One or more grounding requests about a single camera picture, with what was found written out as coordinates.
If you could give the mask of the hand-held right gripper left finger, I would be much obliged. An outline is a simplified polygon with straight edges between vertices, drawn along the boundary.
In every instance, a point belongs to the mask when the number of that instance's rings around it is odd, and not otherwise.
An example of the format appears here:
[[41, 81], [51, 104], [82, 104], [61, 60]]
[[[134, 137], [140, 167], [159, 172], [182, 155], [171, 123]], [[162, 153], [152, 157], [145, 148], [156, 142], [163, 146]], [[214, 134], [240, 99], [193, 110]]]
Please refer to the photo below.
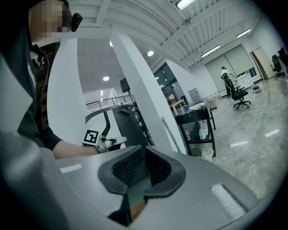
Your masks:
[[103, 156], [55, 160], [50, 150], [15, 133], [0, 133], [0, 202], [9, 230], [149, 230], [131, 216], [127, 195], [110, 193], [101, 164], [139, 153], [132, 146]]

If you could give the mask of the wooden desk white legs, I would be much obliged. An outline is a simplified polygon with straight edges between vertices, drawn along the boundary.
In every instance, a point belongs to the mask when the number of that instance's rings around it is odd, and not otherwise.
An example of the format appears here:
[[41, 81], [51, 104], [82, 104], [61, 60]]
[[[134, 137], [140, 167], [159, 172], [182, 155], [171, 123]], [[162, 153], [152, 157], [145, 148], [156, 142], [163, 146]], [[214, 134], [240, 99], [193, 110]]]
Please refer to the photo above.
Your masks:
[[184, 99], [181, 99], [181, 100], [174, 102], [171, 105], [169, 105], [169, 107], [173, 109], [175, 115], [182, 114], [184, 112], [184, 110], [183, 110], [184, 106], [185, 106], [185, 100]]

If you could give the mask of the white plastic bag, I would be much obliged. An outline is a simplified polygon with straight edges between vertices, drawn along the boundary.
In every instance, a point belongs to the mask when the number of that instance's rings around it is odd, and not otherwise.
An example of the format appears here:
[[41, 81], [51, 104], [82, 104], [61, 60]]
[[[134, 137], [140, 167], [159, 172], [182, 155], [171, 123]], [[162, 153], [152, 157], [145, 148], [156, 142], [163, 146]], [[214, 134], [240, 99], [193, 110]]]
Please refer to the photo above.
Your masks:
[[207, 135], [208, 135], [208, 126], [207, 126], [207, 121], [206, 120], [201, 120], [198, 122], [200, 129], [199, 129], [199, 138], [201, 140], [206, 139]]

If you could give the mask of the black shelf cart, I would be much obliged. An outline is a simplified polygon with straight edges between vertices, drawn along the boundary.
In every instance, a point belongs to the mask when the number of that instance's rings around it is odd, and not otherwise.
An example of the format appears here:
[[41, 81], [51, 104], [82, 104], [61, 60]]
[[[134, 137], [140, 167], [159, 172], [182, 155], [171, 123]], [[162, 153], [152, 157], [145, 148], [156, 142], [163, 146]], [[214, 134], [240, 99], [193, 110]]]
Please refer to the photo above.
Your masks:
[[[216, 129], [215, 127], [215, 122], [214, 118], [210, 117], [209, 111], [207, 107], [201, 107], [198, 110], [193, 110], [190, 113], [186, 113], [183, 115], [177, 115], [175, 117], [176, 123], [178, 124], [184, 138], [184, 143], [185, 147], [187, 148], [187, 153], [191, 149], [190, 145], [192, 144], [206, 144], [206, 143], [211, 143], [212, 144], [212, 149], [214, 150], [214, 156], [216, 157], [216, 146], [215, 146], [215, 140], [214, 140], [214, 134], [213, 134], [213, 129], [211, 125], [211, 120], [213, 123], [214, 130]], [[199, 121], [201, 120], [206, 120], [207, 121], [207, 126], [208, 126], [208, 135], [206, 139], [201, 140], [199, 138]], [[191, 140], [187, 140], [184, 132], [184, 128], [186, 128], [191, 136]]]

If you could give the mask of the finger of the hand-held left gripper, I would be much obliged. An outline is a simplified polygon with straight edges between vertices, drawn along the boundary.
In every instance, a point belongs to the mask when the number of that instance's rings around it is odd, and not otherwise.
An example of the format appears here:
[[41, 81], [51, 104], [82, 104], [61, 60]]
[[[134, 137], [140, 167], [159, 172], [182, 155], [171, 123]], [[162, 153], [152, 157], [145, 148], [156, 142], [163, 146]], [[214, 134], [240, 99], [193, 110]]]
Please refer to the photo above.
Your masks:
[[126, 137], [114, 137], [114, 138], [106, 138], [105, 139], [105, 146], [112, 147], [112, 146], [120, 146], [121, 144], [127, 141]]

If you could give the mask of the black office chair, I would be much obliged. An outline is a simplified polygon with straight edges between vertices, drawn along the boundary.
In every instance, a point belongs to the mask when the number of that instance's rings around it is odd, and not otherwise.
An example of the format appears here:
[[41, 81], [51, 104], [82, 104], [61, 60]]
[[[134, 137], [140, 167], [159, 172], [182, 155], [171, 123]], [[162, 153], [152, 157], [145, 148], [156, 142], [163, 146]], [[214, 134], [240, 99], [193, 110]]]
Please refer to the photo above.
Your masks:
[[234, 104], [234, 108], [236, 110], [239, 109], [240, 106], [246, 106], [249, 108], [249, 105], [251, 104], [250, 101], [245, 101], [244, 97], [248, 95], [248, 92], [244, 90], [244, 87], [234, 87], [233, 85], [230, 87], [231, 90], [231, 97], [234, 101], [238, 101], [237, 103]]

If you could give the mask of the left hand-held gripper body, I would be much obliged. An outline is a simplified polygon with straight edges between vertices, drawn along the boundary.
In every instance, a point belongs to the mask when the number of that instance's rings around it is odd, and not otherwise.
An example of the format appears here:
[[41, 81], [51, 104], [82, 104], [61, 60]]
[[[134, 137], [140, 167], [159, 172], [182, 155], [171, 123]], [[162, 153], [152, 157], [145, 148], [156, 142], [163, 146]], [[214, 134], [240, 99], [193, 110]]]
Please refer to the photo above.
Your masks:
[[82, 145], [86, 147], [93, 147], [97, 150], [98, 154], [101, 154], [109, 152], [106, 141], [110, 143], [106, 137], [99, 134], [99, 131], [87, 129], [82, 140]]

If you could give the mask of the white cabinet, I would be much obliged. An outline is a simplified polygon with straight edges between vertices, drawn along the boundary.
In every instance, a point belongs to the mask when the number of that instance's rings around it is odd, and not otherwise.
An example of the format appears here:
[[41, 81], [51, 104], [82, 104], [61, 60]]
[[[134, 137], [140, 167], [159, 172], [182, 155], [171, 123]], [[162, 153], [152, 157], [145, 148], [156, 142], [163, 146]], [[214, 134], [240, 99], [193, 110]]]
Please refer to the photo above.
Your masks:
[[235, 83], [236, 83], [236, 86], [244, 87], [244, 89], [254, 87], [254, 83], [253, 83], [250, 73], [246, 73], [244, 75], [239, 76], [235, 80]]

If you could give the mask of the person's black shirt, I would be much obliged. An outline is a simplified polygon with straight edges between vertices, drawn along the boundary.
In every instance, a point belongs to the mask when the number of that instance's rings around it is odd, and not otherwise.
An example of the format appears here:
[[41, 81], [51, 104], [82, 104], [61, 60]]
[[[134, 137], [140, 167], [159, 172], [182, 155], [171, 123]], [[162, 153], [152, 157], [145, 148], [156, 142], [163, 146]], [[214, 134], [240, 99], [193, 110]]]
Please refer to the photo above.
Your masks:
[[53, 150], [61, 141], [41, 119], [28, 21], [0, 33], [0, 132], [17, 132]]

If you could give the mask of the wooden door panel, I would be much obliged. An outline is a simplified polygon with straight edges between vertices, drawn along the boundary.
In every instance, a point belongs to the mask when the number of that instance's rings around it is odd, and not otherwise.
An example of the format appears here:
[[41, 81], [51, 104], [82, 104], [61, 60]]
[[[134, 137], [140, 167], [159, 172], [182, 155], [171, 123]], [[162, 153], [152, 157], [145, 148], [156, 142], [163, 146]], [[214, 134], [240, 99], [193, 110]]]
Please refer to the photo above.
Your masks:
[[262, 65], [262, 62], [261, 62], [263, 54], [265, 54], [265, 52], [263, 51], [263, 49], [261, 47], [250, 52], [250, 56], [252, 57], [253, 61], [255, 62], [255, 65], [259, 71], [261, 78], [263, 80], [267, 80], [268, 76], [267, 76], [267, 73], [266, 73], [266, 71]]

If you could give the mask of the black loudspeaker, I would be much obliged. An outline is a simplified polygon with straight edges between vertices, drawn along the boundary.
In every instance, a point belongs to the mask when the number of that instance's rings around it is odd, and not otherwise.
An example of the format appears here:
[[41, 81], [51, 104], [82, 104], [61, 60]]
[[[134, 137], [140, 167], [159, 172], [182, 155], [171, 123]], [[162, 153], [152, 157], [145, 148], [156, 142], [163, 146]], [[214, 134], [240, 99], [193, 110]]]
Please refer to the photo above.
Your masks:
[[130, 87], [128, 85], [128, 82], [126, 80], [126, 78], [120, 80], [120, 85], [121, 85], [121, 90], [123, 93], [129, 92], [130, 91]]

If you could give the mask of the white roller blind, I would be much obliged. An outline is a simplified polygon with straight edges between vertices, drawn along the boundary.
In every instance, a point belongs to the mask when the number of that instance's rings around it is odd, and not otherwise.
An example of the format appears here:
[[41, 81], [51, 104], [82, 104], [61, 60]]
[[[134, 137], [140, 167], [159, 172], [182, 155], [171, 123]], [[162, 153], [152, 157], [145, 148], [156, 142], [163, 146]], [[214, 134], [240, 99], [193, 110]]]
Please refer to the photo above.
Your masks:
[[236, 75], [252, 69], [254, 66], [246, 51], [239, 45], [224, 54]]
[[223, 79], [221, 78], [221, 71], [222, 67], [225, 67], [230, 73], [235, 75], [232, 66], [230, 65], [228, 59], [225, 55], [221, 55], [214, 60], [208, 62], [205, 64], [206, 69], [208, 70], [211, 78], [214, 81], [214, 84], [217, 88], [218, 92], [225, 91], [225, 83]]

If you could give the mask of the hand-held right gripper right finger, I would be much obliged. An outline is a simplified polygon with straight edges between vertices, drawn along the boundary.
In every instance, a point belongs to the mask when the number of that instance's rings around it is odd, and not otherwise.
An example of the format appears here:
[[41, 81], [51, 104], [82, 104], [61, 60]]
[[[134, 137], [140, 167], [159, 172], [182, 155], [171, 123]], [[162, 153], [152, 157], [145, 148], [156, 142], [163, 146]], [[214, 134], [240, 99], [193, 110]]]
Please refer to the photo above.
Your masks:
[[242, 182], [207, 160], [148, 146], [151, 186], [135, 230], [240, 230], [257, 204]]

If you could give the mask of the cluster of black chairs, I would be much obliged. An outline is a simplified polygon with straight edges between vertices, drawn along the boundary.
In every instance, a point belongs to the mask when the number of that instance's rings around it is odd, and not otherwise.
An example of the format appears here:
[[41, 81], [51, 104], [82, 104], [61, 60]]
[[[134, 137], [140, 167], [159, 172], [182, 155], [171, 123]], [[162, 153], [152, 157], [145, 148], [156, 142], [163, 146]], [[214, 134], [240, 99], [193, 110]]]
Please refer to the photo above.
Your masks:
[[272, 71], [275, 73], [274, 78], [278, 79], [279, 77], [288, 77], [288, 54], [285, 53], [284, 48], [282, 47], [278, 51], [278, 56], [272, 56]]

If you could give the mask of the gray metal cabinet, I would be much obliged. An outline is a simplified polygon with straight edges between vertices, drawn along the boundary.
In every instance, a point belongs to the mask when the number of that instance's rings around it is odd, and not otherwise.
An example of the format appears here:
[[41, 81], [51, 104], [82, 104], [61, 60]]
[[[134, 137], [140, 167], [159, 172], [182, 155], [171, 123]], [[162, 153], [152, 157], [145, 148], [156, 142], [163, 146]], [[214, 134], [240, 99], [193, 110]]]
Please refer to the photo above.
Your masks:
[[197, 101], [200, 100], [200, 96], [199, 96], [198, 90], [196, 88], [190, 90], [189, 95], [191, 97], [192, 102], [196, 103]]

